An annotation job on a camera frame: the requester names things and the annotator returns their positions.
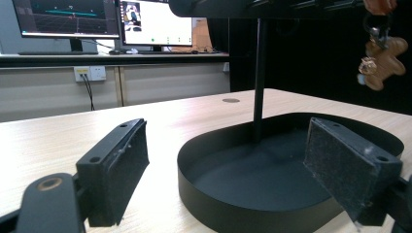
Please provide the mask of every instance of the wooden table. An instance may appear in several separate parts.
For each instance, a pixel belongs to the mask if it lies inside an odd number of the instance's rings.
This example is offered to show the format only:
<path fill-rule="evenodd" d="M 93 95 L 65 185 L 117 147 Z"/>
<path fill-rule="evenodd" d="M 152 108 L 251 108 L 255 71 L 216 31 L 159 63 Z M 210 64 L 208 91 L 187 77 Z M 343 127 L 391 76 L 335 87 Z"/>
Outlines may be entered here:
<path fill-rule="evenodd" d="M 142 117 L 147 122 L 149 159 L 124 220 L 111 228 L 87 232 L 213 232 L 197 221 L 179 197 L 176 157 L 189 139 L 216 129 L 253 120 L 254 92 L 244 91 L 148 105 L 131 106 L 0 123 L 0 216 L 19 208 L 24 189 L 53 173 L 75 174 L 75 163 L 117 125 Z M 235 98 L 237 103 L 224 99 Z M 396 135 L 405 145 L 402 176 L 412 174 L 412 116 L 310 97 L 275 89 L 264 92 L 263 117 L 313 112 L 349 117 Z M 390 232 L 363 227 L 361 232 Z M 357 232 L 342 213 L 320 232 Z"/>

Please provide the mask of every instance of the gingerbread man keychain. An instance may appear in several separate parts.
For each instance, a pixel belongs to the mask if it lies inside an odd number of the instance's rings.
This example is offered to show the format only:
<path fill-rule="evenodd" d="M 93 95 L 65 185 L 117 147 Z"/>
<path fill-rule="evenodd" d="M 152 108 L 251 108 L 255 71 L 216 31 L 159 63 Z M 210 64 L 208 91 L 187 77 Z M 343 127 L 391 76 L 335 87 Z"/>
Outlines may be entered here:
<path fill-rule="evenodd" d="M 398 37 L 389 37 L 391 14 L 387 14 L 387 22 L 374 27 L 369 27 L 368 19 L 375 15 L 384 15 L 396 7 L 395 0 L 364 0 L 365 7 L 369 10 L 363 25 L 370 35 L 370 41 L 366 43 L 366 57 L 361 60 L 358 74 L 358 82 L 366 84 L 373 90 L 382 90 L 383 81 L 392 75 L 403 75 L 406 70 L 403 64 L 397 60 L 397 56 L 405 52 L 408 44 Z"/>

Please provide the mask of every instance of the black cable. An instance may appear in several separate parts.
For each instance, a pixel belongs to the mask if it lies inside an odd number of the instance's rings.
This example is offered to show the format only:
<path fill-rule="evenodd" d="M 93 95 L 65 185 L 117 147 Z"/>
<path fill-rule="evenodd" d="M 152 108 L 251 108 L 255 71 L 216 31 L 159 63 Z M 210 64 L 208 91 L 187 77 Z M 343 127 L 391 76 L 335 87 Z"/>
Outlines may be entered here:
<path fill-rule="evenodd" d="M 90 97 L 90 108 L 92 111 L 94 111 L 93 94 L 91 92 L 90 81 L 88 80 L 87 74 L 80 74 L 80 77 L 82 77 L 83 81 L 85 82 L 88 97 Z"/>

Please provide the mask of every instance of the monitor screen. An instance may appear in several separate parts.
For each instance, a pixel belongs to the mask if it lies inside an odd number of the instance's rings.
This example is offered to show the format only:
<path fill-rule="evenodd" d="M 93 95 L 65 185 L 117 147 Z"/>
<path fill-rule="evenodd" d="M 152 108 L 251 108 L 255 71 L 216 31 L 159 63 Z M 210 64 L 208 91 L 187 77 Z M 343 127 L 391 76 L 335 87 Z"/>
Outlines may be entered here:
<path fill-rule="evenodd" d="M 22 37 L 117 39 L 116 0 L 13 0 Z"/>
<path fill-rule="evenodd" d="M 187 46 L 191 17 L 177 17 L 167 0 L 120 0 L 120 33 L 124 46 Z"/>

